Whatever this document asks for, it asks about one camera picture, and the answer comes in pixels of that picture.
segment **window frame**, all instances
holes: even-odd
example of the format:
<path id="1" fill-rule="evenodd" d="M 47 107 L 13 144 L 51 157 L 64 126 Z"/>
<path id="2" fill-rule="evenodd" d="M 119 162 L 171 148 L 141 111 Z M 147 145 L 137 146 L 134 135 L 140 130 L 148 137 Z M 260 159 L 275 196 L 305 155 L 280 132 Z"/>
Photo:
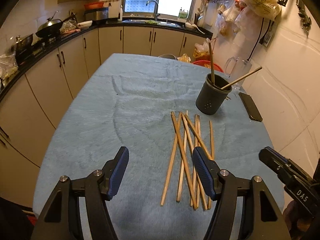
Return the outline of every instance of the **window frame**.
<path id="1" fill-rule="evenodd" d="M 189 15 L 188 15 L 188 19 L 187 21 L 190 21 L 192 19 L 193 13 L 194 13 L 194 6 L 196 4 L 196 0 L 192 0 L 191 1 L 191 5 L 190 5 L 190 9 L 189 9 Z M 123 16 L 124 17 L 129 17 L 130 15 L 134 15 L 134 17 L 147 17 L 147 18 L 153 18 L 154 13 L 156 11 L 156 7 L 155 10 L 153 11 L 153 13 L 148 13 L 148 12 L 125 12 L 124 8 L 125 8 L 125 0 L 122 0 L 122 8 L 123 8 Z M 161 14 L 159 16 L 159 18 L 163 18 L 163 19 L 171 19 L 171 20 L 178 20 L 177 16 L 174 15 L 168 15 L 168 14 Z"/>

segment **white dish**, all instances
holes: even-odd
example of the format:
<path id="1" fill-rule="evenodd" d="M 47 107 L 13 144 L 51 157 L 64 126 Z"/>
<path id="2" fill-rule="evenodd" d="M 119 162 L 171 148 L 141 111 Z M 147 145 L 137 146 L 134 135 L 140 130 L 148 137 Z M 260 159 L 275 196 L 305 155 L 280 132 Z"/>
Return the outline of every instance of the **white dish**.
<path id="1" fill-rule="evenodd" d="M 91 25 L 92 25 L 92 21 L 81 22 L 81 23 L 78 23 L 78 28 L 82 30 L 82 29 L 89 28 Z"/>
<path id="2" fill-rule="evenodd" d="M 186 28 L 194 29 L 195 27 L 191 23 L 186 23 Z"/>

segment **chrome faucet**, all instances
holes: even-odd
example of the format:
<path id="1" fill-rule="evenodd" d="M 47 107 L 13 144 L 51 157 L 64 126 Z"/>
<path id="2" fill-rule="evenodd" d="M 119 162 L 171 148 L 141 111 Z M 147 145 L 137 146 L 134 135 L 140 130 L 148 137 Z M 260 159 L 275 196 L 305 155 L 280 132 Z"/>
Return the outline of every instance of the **chrome faucet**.
<path id="1" fill-rule="evenodd" d="M 156 11 L 154 12 L 153 16 L 155 17 L 155 21 L 157 21 L 157 20 L 158 20 L 158 16 L 160 15 L 160 14 L 158 14 L 159 4 L 158 4 L 158 2 L 155 1 L 155 0 L 149 0 L 149 1 L 147 1 L 146 6 L 148 6 L 148 4 L 149 4 L 150 2 L 154 2 L 154 3 L 155 3 Z"/>

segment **silver bolt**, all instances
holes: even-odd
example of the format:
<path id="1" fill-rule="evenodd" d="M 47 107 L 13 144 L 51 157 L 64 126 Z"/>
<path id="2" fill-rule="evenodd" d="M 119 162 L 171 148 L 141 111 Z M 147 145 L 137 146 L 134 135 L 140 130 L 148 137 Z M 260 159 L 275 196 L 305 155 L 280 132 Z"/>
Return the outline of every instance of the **silver bolt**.
<path id="1" fill-rule="evenodd" d="M 259 177 L 259 176 L 254 176 L 253 179 L 254 179 L 255 182 L 261 182 L 262 181 L 261 177 Z"/>
<path id="2" fill-rule="evenodd" d="M 59 179 L 61 182 L 66 182 L 68 180 L 68 176 L 62 175 Z"/>
<path id="3" fill-rule="evenodd" d="M 95 171 L 93 172 L 93 174 L 94 174 L 94 176 L 99 177 L 99 176 L 102 174 L 102 170 L 95 170 Z"/>
<path id="4" fill-rule="evenodd" d="M 228 175 L 229 175 L 229 171 L 227 171 L 227 170 L 221 170 L 221 171 L 220 171 L 220 174 L 221 174 L 222 176 L 228 176 Z"/>

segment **smartphone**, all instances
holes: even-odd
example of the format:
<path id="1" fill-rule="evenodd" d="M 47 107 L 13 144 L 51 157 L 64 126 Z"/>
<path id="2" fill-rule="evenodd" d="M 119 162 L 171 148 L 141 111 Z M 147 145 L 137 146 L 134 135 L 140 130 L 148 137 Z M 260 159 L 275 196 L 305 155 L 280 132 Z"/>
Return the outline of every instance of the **smartphone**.
<path id="1" fill-rule="evenodd" d="M 252 100 L 252 97 L 242 92 L 239 92 L 239 96 L 248 112 L 249 118 L 254 121 L 262 122 L 261 114 L 259 113 L 256 104 Z"/>

